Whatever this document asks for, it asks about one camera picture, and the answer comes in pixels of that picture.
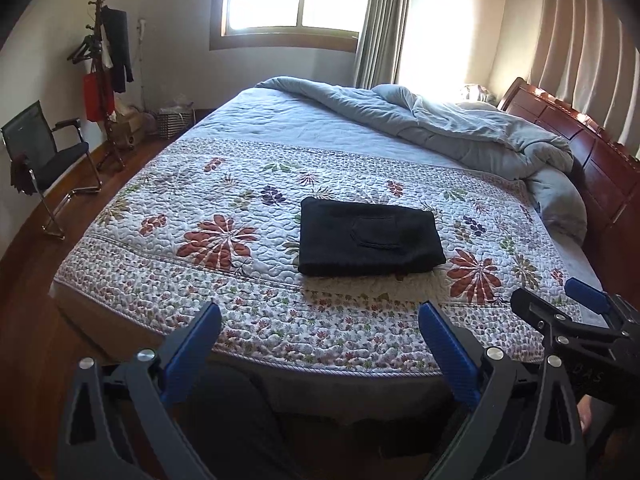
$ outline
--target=red bag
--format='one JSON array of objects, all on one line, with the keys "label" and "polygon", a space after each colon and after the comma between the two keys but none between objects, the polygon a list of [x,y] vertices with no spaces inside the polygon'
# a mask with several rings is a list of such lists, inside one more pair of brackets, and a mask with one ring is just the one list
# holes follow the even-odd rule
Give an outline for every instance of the red bag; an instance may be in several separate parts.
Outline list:
[{"label": "red bag", "polygon": [[[106,95],[107,113],[111,114],[115,109],[113,90],[111,89],[111,79],[109,73],[104,73],[104,86]],[[88,121],[98,123],[104,120],[104,115],[100,110],[100,94],[98,94],[97,73],[91,72],[82,78],[82,92],[84,93],[84,109]]]}]

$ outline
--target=pocket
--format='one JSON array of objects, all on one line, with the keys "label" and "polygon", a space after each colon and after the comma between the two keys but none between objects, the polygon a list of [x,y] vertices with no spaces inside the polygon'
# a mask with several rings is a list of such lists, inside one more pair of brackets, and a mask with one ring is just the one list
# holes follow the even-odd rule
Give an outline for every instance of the pocket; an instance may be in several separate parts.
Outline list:
[{"label": "pocket", "polygon": [[363,247],[397,249],[400,237],[396,217],[358,217],[351,225],[351,238]]}]

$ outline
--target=black jacket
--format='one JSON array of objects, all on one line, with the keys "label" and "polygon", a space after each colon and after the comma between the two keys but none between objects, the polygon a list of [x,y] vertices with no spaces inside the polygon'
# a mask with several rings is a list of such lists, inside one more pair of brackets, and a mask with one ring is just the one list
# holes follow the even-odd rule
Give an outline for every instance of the black jacket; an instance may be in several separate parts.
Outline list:
[{"label": "black jacket", "polygon": [[133,81],[131,73],[131,58],[129,56],[129,30],[127,28],[127,13],[123,10],[102,8],[102,22],[109,40],[111,61],[111,86],[114,92],[123,93],[127,83]]}]

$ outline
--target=quilted bedspread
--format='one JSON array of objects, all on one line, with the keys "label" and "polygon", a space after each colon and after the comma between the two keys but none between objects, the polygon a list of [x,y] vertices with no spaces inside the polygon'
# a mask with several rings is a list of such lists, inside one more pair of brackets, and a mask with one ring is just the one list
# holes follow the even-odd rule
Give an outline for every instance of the quilted bedspread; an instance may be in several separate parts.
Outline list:
[{"label": "quilted bedspread", "polygon": [[[433,272],[306,278],[297,272],[306,196],[433,212],[447,263]],[[267,142],[189,137],[140,171],[98,215],[55,280],[168,333],[214,301],[214,348],[291,370],[438,372],[417,323],[439,304],[485,346],[521,360],[541,339],[511,313],[526,286],[580,321],[566,269],[520,181]]]}]

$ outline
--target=wicker basket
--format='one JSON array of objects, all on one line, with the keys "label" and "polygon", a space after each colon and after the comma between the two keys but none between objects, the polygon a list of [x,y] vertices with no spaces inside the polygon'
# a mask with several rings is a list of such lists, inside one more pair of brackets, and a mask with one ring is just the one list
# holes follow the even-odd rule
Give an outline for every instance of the wicker basket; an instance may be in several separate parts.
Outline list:
[{"label": "wicker basket", "polygon": [[175,110],[170,108],[161,110],[156,115],[158,123],[158,132],[156,135],[163,139],[171,139],[176,135],[180,135],[194,125],[193,110]]}]

